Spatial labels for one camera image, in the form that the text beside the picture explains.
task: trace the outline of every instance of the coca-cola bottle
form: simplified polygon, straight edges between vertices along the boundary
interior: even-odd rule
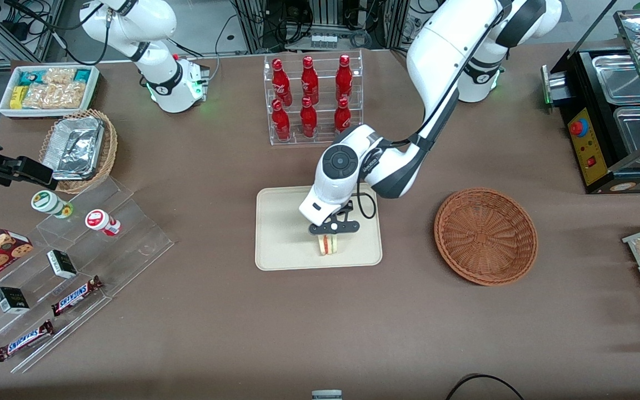
[[[283,71],[283,63],[278,58],[271,63],[273,66],[273,91],[276,97],[283,102],[283,106],[289,107],[293,104],[293,96],[290,94],[290,79]]]
[[[335,98],[340,101],[343,96],[352,96],[352,70],[350,69],[350,56],[343,54],[340,56],[340,68],[335,75]]]
[[[273,99],[271,106],[273,107],[271,119],[273,119],[273,126],[278,140],[287,142],[290,140],[290,119],[288,119],[288,114],[283,109],[283,104],[279,99]]]
[[[335,134],[340,134],[343,130],[350,127],[350,119],[352,113],[347,108],[347,98],[343,97],[337,102],[335,110]]]
[[[313,58],[311,56],[303,57],[303,75],[300,76],[300,82],[303,84],[303,96],[308,96],[313,104],[320,101],[320,88],[318,86],[318,73],[313,68]]]
[[[313,108],[313,102],[309,97],[303,98],[303,109],[300,110],[300,119],[303,122],[303,135],[312,139],[317,134],[318,114]]]

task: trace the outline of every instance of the acrylic bottle rack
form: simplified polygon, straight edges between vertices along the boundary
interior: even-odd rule
[[[330,143],[335,139],[335,110],[337,109],[337,99],[335,97],[335,75],[339,67],[340,55],[347,54],[350,56],[350,69],[352,70],[352,95],[349,98],[348,109],[352,117],[350,125],[362,124],[364,98],[363,98],[363,61],[360,51],[322,51],[311,53],[313,58],[313,66],[318,73],[318,83],[320,89],[320,99],[315,104],[315,111],[318,116],[317,136],[309,139],[302,133],[302,124],[300,121],[300,110],[302,109],[301,100],[303,98],[303,89],[300,83],[300,76],[303,73],[302,58],[304,54],[283,53],[266,56],[264,59],[263,83],[266,97],[266,112],[268,114],[268,132],[271,144],[315,144]],[[290,119],[290,140],[281,142],[275,132],[271,114],[273,109],[271,102],[275,99],[273,91],[273,68],[271,61],[279,58],[283,62],[283,69],[290,79],[290,93],[293,96],[291,106],[285,107]]]

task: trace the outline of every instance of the snickers bar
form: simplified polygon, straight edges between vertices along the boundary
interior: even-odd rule
[[[102,282],[98,279],[97,275],[94,276],[90,281],[87,281],[86,284],[76,289],[73,293],[65,296],[60,302],[57,302],[51,308],[53,309],[53,316],[58,317],[63,314],[66,309],[69,309],[79,301],[84,298],[87,298],[91,293],[93,293],[97,288],[102,286]]]
[[[15,342],[11,342],[8,346],[0,347],[0,362],[5,361],[14,353],[18,352],[26,346],[31,345],[33,342],[41,339],[42,337],[53,335],[54,333],[55,332],[53,331],[53,324],[51,324],[50,319],[47,319],[46,322],[43,322],[43,325],[23,335]]]

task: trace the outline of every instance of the red button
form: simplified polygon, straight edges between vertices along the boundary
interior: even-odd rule
[[[580,121],[572,122],[572,124],[569,125],[569,133],[573,134],[574,136],[582,133],[582,130],[584,130],[584,125]]]

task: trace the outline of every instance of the brown woven basket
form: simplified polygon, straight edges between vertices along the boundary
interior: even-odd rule
[[[87,109],[86,111],[76,112],[75,114],[71,114],[70,116],[65,116],[63,119],[70,118],[82,118],[82,117],[96,117],[102,119],[105,123],[105,132],[103,134],[103,142],[102,147],[100,148],[100,155],[98,156],[98,164],[96,175],[87,181],[58,181],[58,187],[56,190],[59,192],[70,193],[70,194],[78,194],[81,193],[84,189],[93,186],[94,184],[99,184],[110,175],[110,170],[112,170],[112,165],[115,163],[115,152],[117,151],[117,132],[115,132],[115,127],[112,126],[110,119],[108,119],[105,114],[96,109]],[[46,135],[46,139],[43,140],[43,146],[41,146],[41,151],[38,152],[38,161],[43,162],[43,156],[46,154],[46,149],[48,149],[48,142],[51,140],[51,134],[53,134],[53,126],[48,130],[48,134]]]
[[[441,256],[473,283],[498,286],[525,276],[538,253],[528,213],[512,198],[483,187],[453,193],[434,220]]]

